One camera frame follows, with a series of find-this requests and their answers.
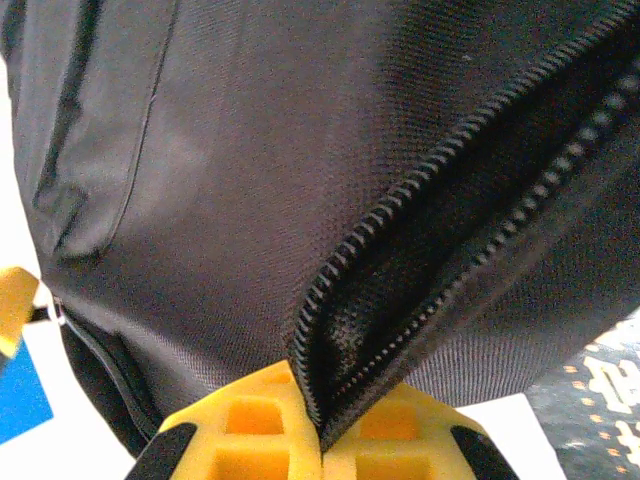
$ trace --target yellow plastic object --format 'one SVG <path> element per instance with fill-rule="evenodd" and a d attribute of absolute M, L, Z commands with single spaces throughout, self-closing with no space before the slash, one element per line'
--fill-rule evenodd
<path fill-rule="evenodd" d="M 13 357 L 33 311 L 38 279 L 19 267 L 0 269 L 0 353 Z"/>
<path fill-rule="evenodd" d="M 451 434 L 482 427 L 406 384 L 379 400 L 324 455 L 324 480 L 475 480 Z"/>
<path fill-rule="evenodd" d="M 172 480 L 475 480 L 451 428 L 485 433 L 453 408 L 402 384 L 323 458 L 286 362 L 179 411 L 159 432 L 185 423 L 197 430 Z"/>
<path fill-rule="evenodd" d="M 197 425 L 173 472 L 179 480 L 320 480 L 315 428 L 287 362 L 260 370 L 165 420 Z"/>

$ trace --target dark patterned object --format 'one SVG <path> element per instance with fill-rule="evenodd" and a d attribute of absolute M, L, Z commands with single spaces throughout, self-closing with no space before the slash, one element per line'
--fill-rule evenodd
<path fill-rule="evenodd" d="M 569 480 L 640 478 L 640 315 L 527 392 Z"/>

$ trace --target black zipper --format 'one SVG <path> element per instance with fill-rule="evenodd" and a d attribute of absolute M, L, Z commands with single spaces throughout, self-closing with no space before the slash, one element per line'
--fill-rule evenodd
<path fill-rule="evenodd" d="M 115 385 L 134 426 L 149 442 L 160 428 L 162 416 L 147 395 L 142 384 L 142 375 L 121 342 L 107 338 L 99 332 L 92 333 L 89 327 L 83 327 L 68 312 L 64 316 L 65 324 L 82 341 L 103 366 Z"/>
<path fill-rule="evenodd" d="M 323 451 L 393 386 L 363 391 L 408 344 L 439 328 L 431 318 L 471 272 L 523 232 L 638 110 L 639 24 L 640 2 L 620 1 L 495 94 L 391 188 L 320 269 L 291 358 Z M 340 339 L 359 325 L 368 334 L 359 343 Z M 327 338 L 343 342 L 338 351 Z"/>

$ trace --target black backpack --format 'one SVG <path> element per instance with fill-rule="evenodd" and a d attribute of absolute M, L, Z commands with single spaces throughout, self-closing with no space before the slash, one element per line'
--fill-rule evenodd
<path fill-rule="evenodd" d="M 78 380 L 138 454 L 290 361 L 330 446 L 519 392 L 640 305 L 640 2 L 0 2 Z"/>

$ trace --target blue object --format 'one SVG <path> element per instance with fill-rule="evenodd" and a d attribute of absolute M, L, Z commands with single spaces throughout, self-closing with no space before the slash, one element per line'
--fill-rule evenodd
<path fill-rule="evenodd" d="M 24 342 L 0 373 L 0 444 L 53 418 Z"/>

